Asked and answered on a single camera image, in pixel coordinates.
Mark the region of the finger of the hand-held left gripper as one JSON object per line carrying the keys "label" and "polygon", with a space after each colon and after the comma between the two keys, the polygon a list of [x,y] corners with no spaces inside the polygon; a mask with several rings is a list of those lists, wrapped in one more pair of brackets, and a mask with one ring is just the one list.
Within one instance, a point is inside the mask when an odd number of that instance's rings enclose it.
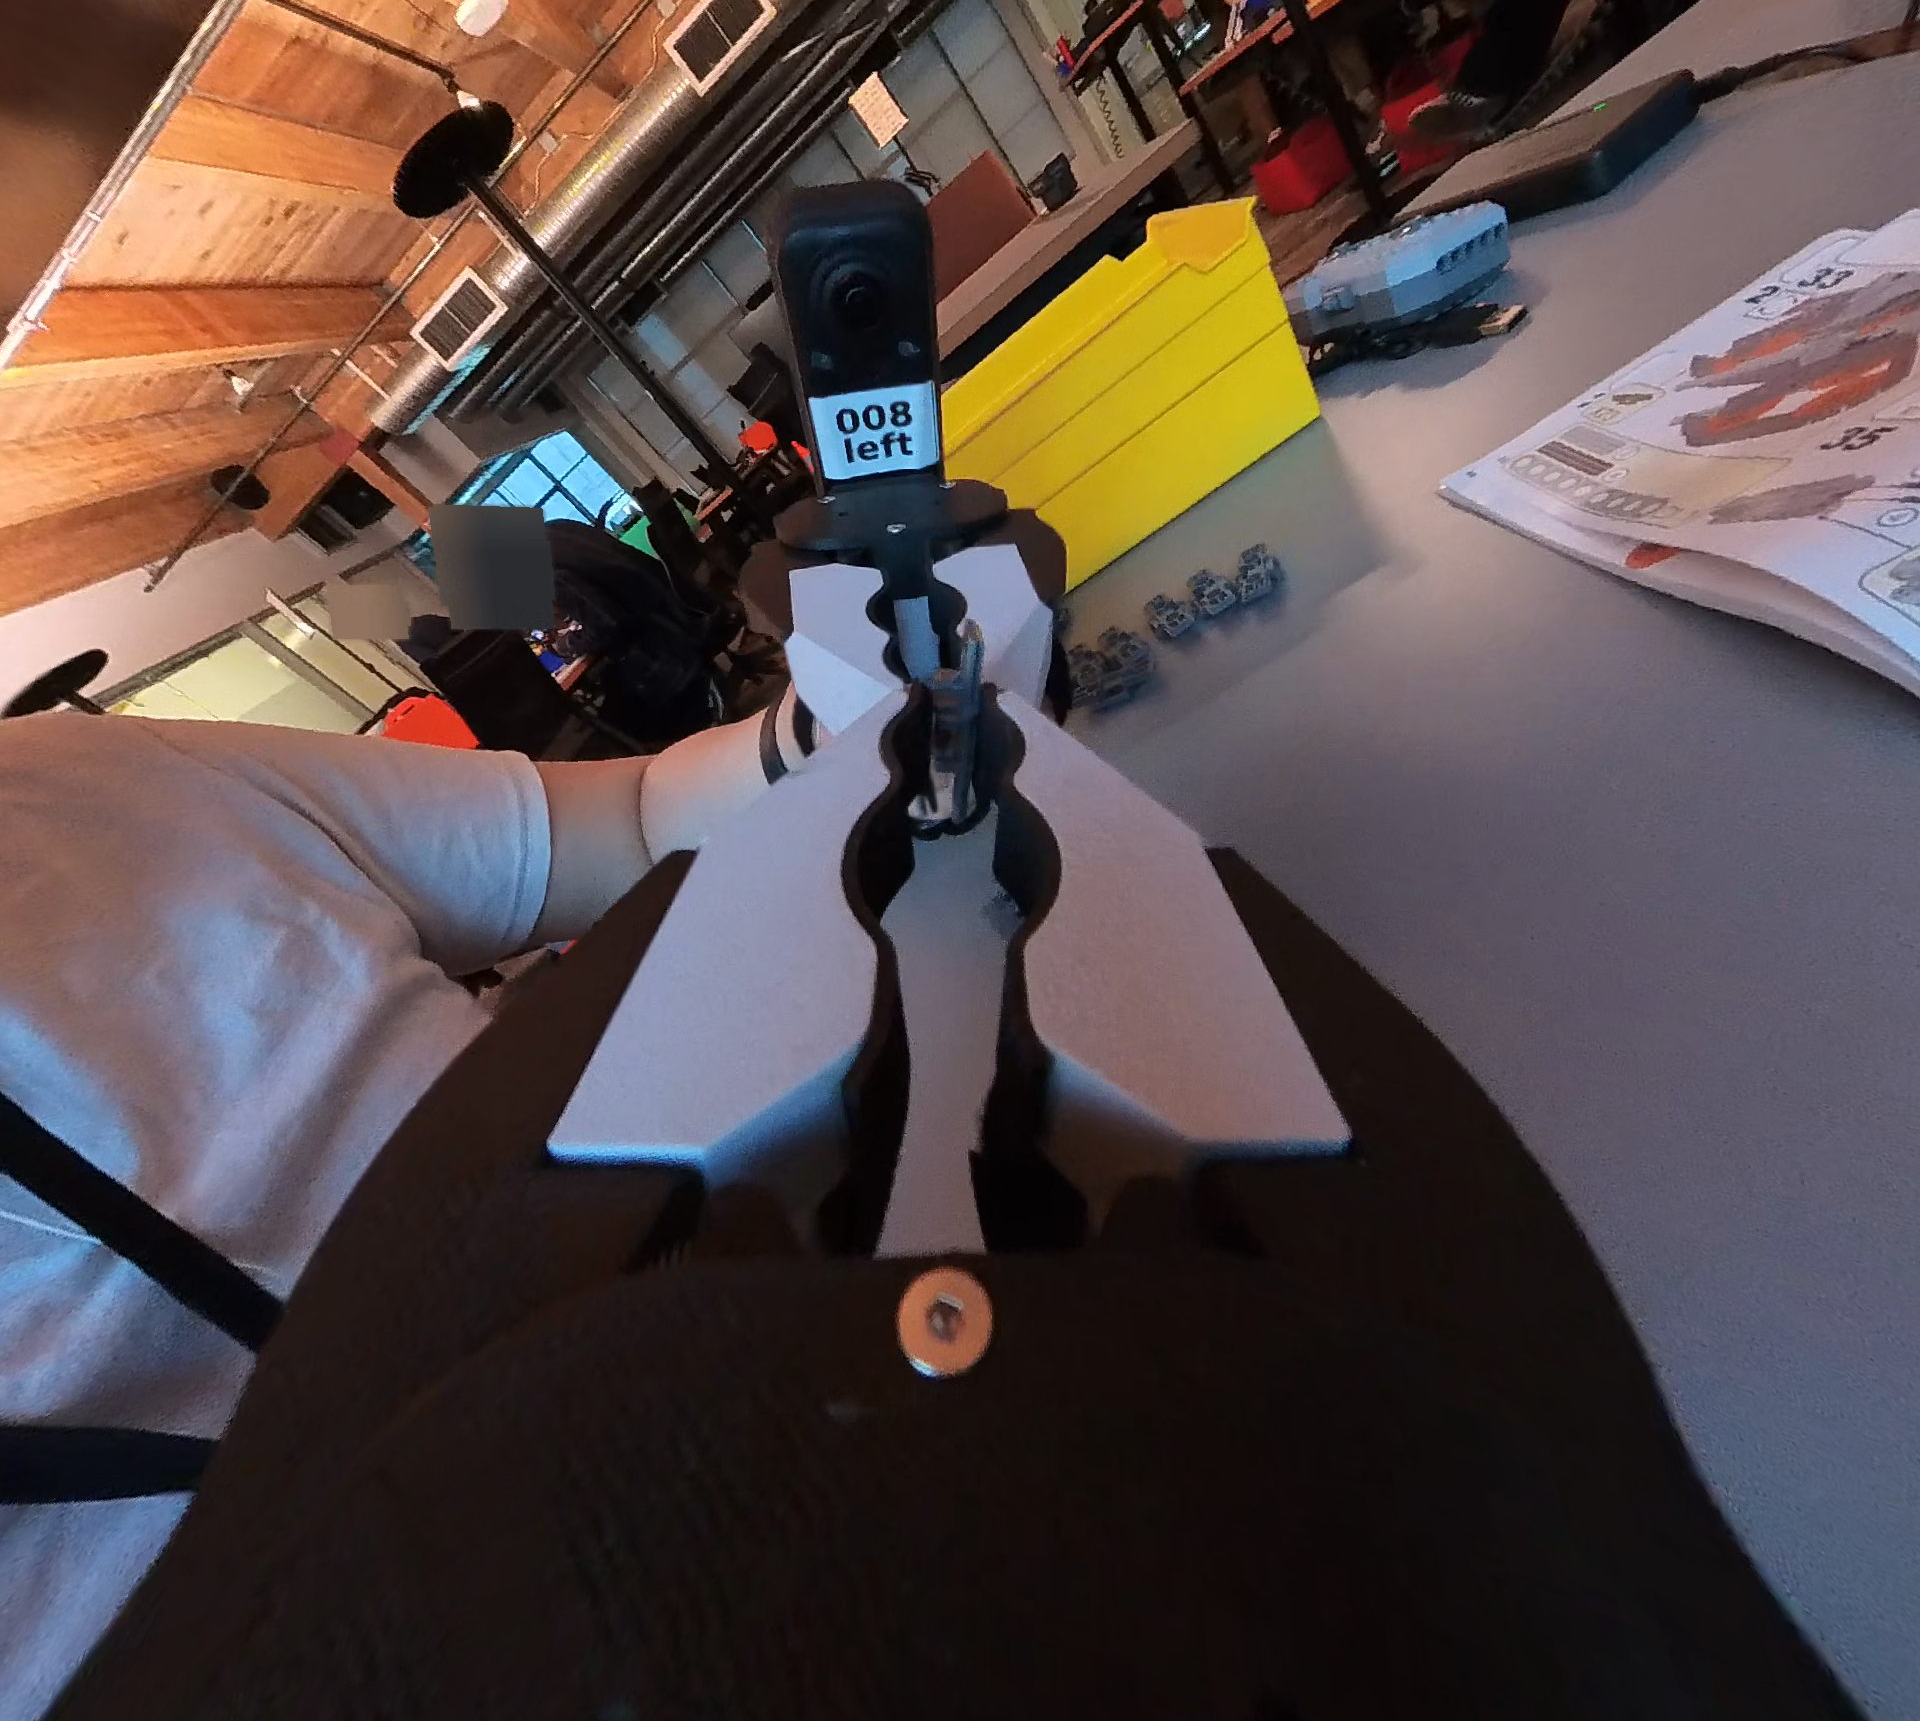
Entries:
{"label": "finger of the hand-held left gripper", "polygon": [[900,716],[911,681],[889,665],[896,614],[872,566],[810,565],[786,580],[786,663],[798,699],[828,745],[875,745]]}
{"label": "finger of the hand-held left gripper", "polygon": [[982,682],[1003,696],[1042,700],[1054,649],[1054,612],[1036,589],[1022,550],[980,543],[932,566],[932,580],[957,592],[978,629]]}

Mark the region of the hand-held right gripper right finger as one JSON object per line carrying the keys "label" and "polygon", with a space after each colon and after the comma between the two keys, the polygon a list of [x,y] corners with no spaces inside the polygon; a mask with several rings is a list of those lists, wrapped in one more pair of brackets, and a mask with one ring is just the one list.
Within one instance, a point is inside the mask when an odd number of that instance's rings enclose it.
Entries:
{"label": "hand-held right gripper right finger", "polygon": [[1017,919],[974,1137],[984,1246],[1073,1249],[1136,1181],[1348,1153],[1199,837],[1022,699],[978,731]]}

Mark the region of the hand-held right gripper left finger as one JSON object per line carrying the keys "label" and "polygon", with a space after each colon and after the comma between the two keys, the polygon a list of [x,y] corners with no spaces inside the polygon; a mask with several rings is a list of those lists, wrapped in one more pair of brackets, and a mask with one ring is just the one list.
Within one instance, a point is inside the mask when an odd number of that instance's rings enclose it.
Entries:
{"label": "hand-held right gripper left finger", "polygon": [[877,1248],[907,1097],[879,922],[913,871],[918,707],[879,694],[778,781],[769,714],[648,763],[641,892],[665,906],[546,1139],[554,1163],[764,1189],[812,1246]]}

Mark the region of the grey desk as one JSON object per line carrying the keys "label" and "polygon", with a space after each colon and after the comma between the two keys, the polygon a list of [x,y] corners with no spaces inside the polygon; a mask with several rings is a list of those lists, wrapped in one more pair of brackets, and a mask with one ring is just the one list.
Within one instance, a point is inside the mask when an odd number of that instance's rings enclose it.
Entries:
{"label": "grey desk", "polygon": [[1914,208],[1915,123],[1915,53],[1708,104],[1518,226],[1516,332],[1331,372],[1317,422],[1070,598],[1085,632],[1275,550],[1277,605],[1071,728],[1492,1093],[1874,1717],[1915,1717],[1915,703],[1437,486],[1816,236]]}

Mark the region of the brown chair back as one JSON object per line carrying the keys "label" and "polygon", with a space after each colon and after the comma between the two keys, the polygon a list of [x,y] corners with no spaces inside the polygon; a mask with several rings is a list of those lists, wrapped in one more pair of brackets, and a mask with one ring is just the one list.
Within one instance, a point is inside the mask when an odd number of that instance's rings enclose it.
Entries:
{"label": "brown chair back", "polygon": [[1017,175],[982,151],[924,203],[936,259],[972,270],[1029,226],[1038,213]]}

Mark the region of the black bulky object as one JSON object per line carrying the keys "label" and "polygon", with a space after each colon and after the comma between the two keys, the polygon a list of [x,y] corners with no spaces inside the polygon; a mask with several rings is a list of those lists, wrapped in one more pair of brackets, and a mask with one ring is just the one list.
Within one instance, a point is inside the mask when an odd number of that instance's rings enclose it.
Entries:
{"label": "black bulky object", "polygon": [[735,716],[753,678],[733,663],[731,612],[676,585],[665,565],[572,518],[544,525],[552,566],[552,640],[588,660],[599,716],[659,751]]}

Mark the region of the grey work table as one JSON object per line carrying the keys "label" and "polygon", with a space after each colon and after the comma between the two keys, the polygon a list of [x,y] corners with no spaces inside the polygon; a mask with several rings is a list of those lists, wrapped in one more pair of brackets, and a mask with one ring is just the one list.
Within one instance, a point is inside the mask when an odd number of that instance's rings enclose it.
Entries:
{"label": "grey work table", "polygon": [[1137,245],[1146,221],[1191,207],[1184,182],[1188,163],[1209,167],[1215,149],[1209,129],[1184,119],[1174,131],[1101,168],[1051,213],[1033,214],[1009,232],[972,270],[948,272],[936,283],[937,351],[948,375],[964,371],[969,354],[992,347],[1017,321],[1054,299],[1106,254]]}

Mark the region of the yellow plastic bin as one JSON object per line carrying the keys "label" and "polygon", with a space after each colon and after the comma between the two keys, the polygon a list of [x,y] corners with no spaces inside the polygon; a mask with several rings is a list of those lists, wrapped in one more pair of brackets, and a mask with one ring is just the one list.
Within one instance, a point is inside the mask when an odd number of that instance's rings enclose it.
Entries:
{"label": "yellow plastic bin", "polygon": [[1167,210],[942,395],[946,466],[1091,579],[1321,413],[1251,198]]}

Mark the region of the arched window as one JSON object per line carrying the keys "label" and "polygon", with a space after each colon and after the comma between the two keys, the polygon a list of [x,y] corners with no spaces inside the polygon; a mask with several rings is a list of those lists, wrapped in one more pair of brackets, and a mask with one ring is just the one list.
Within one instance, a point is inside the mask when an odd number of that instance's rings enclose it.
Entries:
{"label": "arched window", "polygon": [[614,533],[638,511],[627,485],[568,430],[485,460],[449,500],[477,509],[537,509],[544,520],[610,525]]}

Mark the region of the black round pole lamp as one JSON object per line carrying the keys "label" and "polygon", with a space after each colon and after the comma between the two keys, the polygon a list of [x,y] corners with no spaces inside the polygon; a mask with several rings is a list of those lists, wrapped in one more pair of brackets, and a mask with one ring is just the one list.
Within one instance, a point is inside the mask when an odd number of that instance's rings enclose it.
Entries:
{"label": "black round pole lamp", "polygon": [[108,709],[93,700],[88,691],[100,678],[108,660],[105,650],[90,649],[54,665],[6,700],[1,718],[28,718],[56,709],[104,716]]}
{"label": "black round pole lamp", "polygon": [[698,450],[715,485],[738,496],[742,509],[776,535],[776,512],[768,506],[764,490],[751,480],[746,468],[723,458],[722,450],[707,439],[696,422],[698,418],[684,406],[673,389],[658,379],[634,347],[627,331],[604,314],[558,267],[558,262],[539,247],[528,231],[525,221],[514,205],[500,195],[495,175],[506,163],[516,141],[516,126],[507,108],[500,102],[479,102],[476,107],[457,107],[453,113],[428,126],[420,138],[404,153],[396,165],[392,198],[399,213],[412,221],[434,221],[443,217],[460,200],[469,200],[474,208],[490,221],[493,235],[516,249],[521,262],[532,269],[544,286],[562,302],[565,316],[618,364],[641,391],[650,392],[659,408],[672,418],[684,439]]}

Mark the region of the red plastic crate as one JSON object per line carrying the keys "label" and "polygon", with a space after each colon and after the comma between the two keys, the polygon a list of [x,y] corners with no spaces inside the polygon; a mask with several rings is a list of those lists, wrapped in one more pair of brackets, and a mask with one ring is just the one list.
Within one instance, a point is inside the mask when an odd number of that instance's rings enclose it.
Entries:
{"label": "red plastic crate", "polygon": [[1320,113],[1277,129],[1251,168],[1254,190],[1271,217],[1303,214],[1360,180],[1331,116]]}

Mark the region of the person's light shirt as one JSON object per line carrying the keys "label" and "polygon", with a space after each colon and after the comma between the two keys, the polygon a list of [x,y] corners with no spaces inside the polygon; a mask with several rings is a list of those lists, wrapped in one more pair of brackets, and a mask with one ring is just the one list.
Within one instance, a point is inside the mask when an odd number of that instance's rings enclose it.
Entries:
{"label": "person's light shirt", "polygon": [[[3,725],[3,1097],[286,1297],[533,946],[535,765],[276,726]],[[3,1176],[3,1423],[223,1435],[253,1355]],[[38,1717],[183,1499],[3,1506],[3,1717]]]}

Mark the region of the grey electronic hub block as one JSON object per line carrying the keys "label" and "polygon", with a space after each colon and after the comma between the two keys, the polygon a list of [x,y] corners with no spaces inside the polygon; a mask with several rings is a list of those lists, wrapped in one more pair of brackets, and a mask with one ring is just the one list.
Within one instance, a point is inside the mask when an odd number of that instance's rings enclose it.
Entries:
{"label": "grey electronic hub block", "polygon": [[1334,249],[1283,288],[1297,341],[1383,335],[1461,308],[1510,260],[1510,214],[1474,200]]}

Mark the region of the open instruction booklet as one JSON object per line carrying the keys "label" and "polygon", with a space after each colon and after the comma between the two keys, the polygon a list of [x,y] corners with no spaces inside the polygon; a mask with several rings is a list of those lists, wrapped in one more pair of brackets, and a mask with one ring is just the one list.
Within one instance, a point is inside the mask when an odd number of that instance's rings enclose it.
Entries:
{"label": "open instruction booklet", "polygon": [[1917,213],[1841,229],[1439,486],[1917,693]]}

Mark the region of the black power adapter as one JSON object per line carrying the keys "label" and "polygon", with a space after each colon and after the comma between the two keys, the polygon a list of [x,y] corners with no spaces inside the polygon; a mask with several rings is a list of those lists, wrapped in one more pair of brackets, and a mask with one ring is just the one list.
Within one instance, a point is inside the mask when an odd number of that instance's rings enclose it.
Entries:
{"label": "black power adapter", "polygon": [[1475,203],[1530,221],[1611,193],[1692,124],[1699,83],[1680,71],[1617,90],[1492,141],[1409,198],[1396,222],[1446,214]]}

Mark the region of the silver ventilation duct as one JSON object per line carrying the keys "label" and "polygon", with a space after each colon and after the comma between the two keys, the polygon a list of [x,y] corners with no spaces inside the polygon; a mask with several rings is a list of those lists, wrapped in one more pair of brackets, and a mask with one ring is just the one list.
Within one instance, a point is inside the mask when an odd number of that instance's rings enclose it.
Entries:
{"label": "silver ventilation duct", "polygon": [[771,20],[709,83],[654,67],[552,193],[520,207],[604,316],[668,288],[828,131],[856,172],[915,153],[948,180],[978,153],[1033,176],[1077,149],[1020,0],[761,0]]}

